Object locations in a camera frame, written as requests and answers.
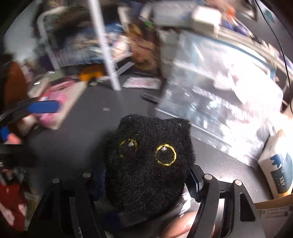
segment white paper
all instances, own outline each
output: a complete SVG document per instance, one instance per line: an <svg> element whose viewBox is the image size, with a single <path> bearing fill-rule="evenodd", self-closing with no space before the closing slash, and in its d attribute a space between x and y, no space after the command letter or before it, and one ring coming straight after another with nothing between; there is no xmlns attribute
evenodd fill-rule
<svg viewBox="0 0 293 238"><path fill-rule="evenodd" d="M159 89L162 81L157 78L130 77L123 84L124 88Z"/></svg>
<svg viewBox="0 0 293 238"><path fill-rule="evenodd" d="M291 212L291 206L258 210L266 238L274 238L278 234Z"/></svg>

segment gray desk surface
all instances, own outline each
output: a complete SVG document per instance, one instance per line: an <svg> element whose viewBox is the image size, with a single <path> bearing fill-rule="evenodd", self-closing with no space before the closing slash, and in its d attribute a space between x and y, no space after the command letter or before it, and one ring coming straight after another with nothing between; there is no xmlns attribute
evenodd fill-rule
<svg viewBox="0 0 293 238"><path fill-rule="evenodd" d="M125 89L116 92L89 87L73 106L57 131L44 130L30 144L38 157L38 167L30 171L32 183L42 193L53 178L72 179L90 171L99 160L91 152L109 130L115 130L120 118L127 114L155 116L155 105L141 99L143 93L159 96L159 90ZM240 179L254 202L272 199L267 181L257 170L240 163L220 151L193 139L197 164L205 173L218 180L232 182Z"/></svg>

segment black cable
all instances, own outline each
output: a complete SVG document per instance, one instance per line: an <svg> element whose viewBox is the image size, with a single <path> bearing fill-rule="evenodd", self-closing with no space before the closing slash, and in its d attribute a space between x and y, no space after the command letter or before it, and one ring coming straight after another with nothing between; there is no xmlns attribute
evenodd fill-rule
<svg viewBox="0 0 293 238"><path fill-rule="evenodd" d="M290 103L289 103L289 105L290 105L291 113L293 114L293 110L292 110L292 98L293 98L293 94L292 94L291 81L290 81L290 77L289 77L289 72L288 72L288 68L287 68L287 63L286 63L286 58L285 58L285 54L284 54L283 47L282 47L281 42L279 41L279 39L278 39L276 33L274 32L273 28L271 27L270 23L268 22L268 20L266 19L265 15L263 14L263 12L262 12L262 10L261 10L261 8L260 8L260 6L259 6L257 0L255 0L254 2L255 2L256 5L258 6L259 11L261 12L261 15L263 16L265 22L268 24L268 26L269 26L270 29L272 30L273 34L275 35L275 37L276 37L276 39L277 39L277 41L278 41L278 43L279 43L280 48L281 48L281 52L282 52L282 55L283 55L283 58L284 58L284 64L285 64L285 68L286 68L286 73L287 73L288 83L289 83L289 90L290 90L290 94L291 94L291 95L290 95L291 98L290 98Z"/></svg>

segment plastic bag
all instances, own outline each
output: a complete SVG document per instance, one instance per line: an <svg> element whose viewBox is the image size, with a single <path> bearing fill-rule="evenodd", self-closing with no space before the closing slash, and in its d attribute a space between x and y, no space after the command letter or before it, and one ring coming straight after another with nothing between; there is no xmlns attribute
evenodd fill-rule
<svg viewBox="0 0 293 238"><path fill-rule="evenodd" d="M191 121L192 136L256 168L280 111L282 90L266 64L218 40L182 31L160 117Z"/></svg>

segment stuffed toy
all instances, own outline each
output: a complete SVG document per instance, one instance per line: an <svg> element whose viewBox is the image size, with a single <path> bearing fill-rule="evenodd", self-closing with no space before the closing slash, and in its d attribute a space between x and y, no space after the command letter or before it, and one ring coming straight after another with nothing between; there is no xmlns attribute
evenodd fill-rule
<svg viewBox="0 0 293 238"><path fill-rule="evenodd" d="M125 213L150 218L168 211L195 162L190 128L182 118L123 117L104 146L98 194Z"/></svg>

